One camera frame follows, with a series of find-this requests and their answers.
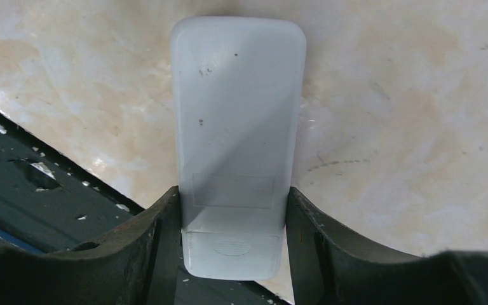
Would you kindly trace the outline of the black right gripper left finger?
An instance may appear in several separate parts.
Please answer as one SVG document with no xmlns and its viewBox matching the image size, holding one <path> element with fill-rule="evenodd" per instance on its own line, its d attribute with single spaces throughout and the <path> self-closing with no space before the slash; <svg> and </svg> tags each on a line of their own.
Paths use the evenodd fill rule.
<svg viewBox="0 0 488 305">
<path fill-rule="evenodd" d="M 173 304 L 180 257 L 179 190 L 72 250 L 0 246 L 0 304 Z"/>
</svg>

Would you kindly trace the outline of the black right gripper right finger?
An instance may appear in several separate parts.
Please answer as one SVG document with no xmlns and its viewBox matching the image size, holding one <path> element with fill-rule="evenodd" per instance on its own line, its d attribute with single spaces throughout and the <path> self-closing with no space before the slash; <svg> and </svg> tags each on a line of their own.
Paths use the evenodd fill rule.
<svg viewBox="0 0 488 305">
<path fill-rule="evenodd" d="M 418 257 L 373 241 L 288 194 L 286 232 L 296 304 L 488 304 L 488 252 Z"/>
</svg>

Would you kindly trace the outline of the white battery cover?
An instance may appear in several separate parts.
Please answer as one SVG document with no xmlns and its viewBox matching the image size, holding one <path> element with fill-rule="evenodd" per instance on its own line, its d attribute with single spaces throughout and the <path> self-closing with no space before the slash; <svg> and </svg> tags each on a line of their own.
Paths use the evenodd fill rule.
<svg viewBox="0 0 488 305">
<path fill-rule="evenodd" d="M 280 268 L 282 239 L 263 234 L 186 232 L 182 247 L 185 268 L 193 276 L 268 280 Z"/>
</svg>

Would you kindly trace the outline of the white remote control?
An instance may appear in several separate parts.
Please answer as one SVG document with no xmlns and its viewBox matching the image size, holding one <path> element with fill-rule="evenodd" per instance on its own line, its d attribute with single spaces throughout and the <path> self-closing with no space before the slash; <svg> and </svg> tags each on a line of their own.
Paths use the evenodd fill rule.
<svg viewBox="0 0 488 305">
<path fill-rule="evenodd" d="M 173 28 L 184 231 L 281 233 L 305 59 L 289 21 L 190 17 Z"/>
</svg>

